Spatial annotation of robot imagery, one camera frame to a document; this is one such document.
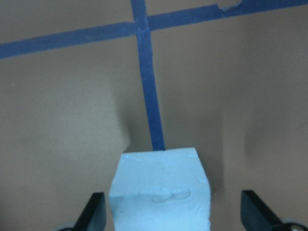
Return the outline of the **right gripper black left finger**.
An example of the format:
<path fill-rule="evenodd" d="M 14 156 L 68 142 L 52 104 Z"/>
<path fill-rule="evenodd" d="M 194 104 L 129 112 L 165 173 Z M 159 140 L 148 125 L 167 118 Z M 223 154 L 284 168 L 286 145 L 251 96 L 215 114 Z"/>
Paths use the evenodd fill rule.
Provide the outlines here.
<path fill-rule="evenodd" d="M 75 223 L 74 231 L 103 231 L 106 226 L 104 192 L 93 193 Z"/>

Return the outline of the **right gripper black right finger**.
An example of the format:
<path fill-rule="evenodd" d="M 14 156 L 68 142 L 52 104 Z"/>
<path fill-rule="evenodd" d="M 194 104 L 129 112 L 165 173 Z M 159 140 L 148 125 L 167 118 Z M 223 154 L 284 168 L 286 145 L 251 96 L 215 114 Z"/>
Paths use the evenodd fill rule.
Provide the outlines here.
<path fill-rule="evenodd" d="M 288 230 L 253 190 L 241 192 L 241 222 L 246 231 Z"/>

